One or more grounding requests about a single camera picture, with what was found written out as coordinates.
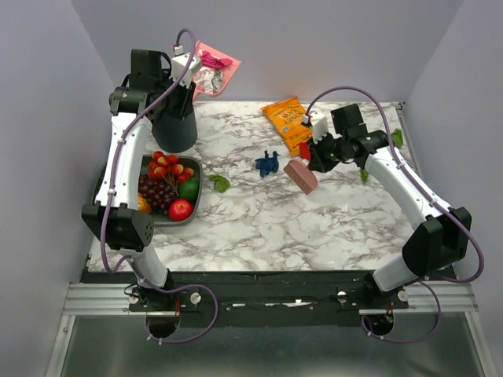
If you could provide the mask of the red paper scrap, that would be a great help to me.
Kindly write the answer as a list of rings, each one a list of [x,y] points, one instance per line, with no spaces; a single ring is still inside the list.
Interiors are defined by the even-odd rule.
[[[299,147],[299,155],[302,159],[310,161],[311,154],[308,144],[306,142],[302,142],[298,144]]]

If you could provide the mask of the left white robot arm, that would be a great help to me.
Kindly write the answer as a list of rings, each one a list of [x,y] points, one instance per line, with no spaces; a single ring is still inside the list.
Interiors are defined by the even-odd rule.
[[[192,76],[200,69],[200,59],[180,45],[174,51],[165,69],[162,52],[132,50],[130,73],[108,99],[112,138],[104,176],[93,202],[82,207],[82,219],[99,241],[105,271],[117,272],[107,251],[118,251],[138,284],[149,289],[147,300],[158,310],[173,304],[174,289],[169,269],[152,245],[152,216],[139,210],[138,179],[153,126],[164,115],[185,119],[192,104]]]

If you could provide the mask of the magenta paper scrap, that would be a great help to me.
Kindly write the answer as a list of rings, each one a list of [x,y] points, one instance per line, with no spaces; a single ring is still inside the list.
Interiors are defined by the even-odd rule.
[[[206,50],[201,51],[200,59],[204,67],[215,70],[222,70],[233,63],[233,61],[229,58],[217,57]]]

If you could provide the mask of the grey paper scrap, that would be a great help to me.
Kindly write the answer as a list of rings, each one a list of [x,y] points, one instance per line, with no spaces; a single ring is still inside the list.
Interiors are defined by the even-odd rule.
[[[193,81],[196,83],[198,90],[203,93],[214,94],[222,88],[223,73],[221,70],[202,67],[194,76]]]

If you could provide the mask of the white paper scrap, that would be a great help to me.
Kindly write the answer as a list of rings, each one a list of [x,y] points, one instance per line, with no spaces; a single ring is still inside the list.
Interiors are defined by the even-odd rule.
[[[232,172],[234,175],[247,173],[250,170],[250,165],[246,161],[234,163]]]

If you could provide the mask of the green paper scrap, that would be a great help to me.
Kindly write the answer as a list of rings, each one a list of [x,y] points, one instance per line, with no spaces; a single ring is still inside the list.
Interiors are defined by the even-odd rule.
[[[400,149],[404,145],[403,133],[400,128],[396,128],[391,132],[391,139],[396,148]]]
[[[362,184],[366,185],[369,180],[369,172],[365,169],[360,169],[360,178],[362,180]]]
[[[207,179],[213,182],[213,189],[216,192],[224,193],[230,187],[229,180],[222,175],[212,174],[208,175]]]

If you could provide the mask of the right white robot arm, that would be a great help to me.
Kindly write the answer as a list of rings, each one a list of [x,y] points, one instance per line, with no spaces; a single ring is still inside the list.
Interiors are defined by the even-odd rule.
[[[401,255],[376,269],[362,287],[367,306],[380,307],[395,288],[465,257],[470,213],[434,194],[384,131],[368,131],[357,104],[332,110],[329,116],[311,112],[303,115],[302,124],[312,131],[307,142],[310,170],[328,173],[340,163],[356,163],[382,184],[413,229]]]

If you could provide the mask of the pink dustpan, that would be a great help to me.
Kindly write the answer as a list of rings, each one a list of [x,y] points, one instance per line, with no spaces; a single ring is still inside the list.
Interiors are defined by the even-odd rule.
[[[233,77],[233,75],[236,73],[236,70],[240,66],[239,60],[237,60],[233,57],[230,57],[230,56],[226,55],[225,53],[223,53],[219,50],[216,50],[216,49],[210,47],[209,45],[202,43],[201,41],[198,41],[196,43],[196,56],[200,57],[202,50],[206,50],[206,51],[210,52],[212,55],[215,55],[220,58],[229,58],[233,61],[233,63],[229,67],[221,70],[223,73],[223,78],[222,78],[222,88],[220,89],[220,91],[218,91],[217,93],[214,93],[214,94],[209,94],[209,93],[203,93],[202,91],[198,90],[196,87],[196,89],[194,91],[194,95],[193,95],[193,101],[195,101],[201,94],[206,95],[208,97],[217,97],[217,96],[221,95],[224,92],[224,90],[226,89],[226,87],[229,85],[231,78]]]

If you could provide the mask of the pink hand brush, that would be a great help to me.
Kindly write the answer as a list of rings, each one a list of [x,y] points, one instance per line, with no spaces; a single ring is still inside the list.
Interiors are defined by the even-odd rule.
[[[294,181],[299,189],[310,195],[317,187],[318,180],[308,166],[300,159],[291,159],[283,168],[283,171]]]

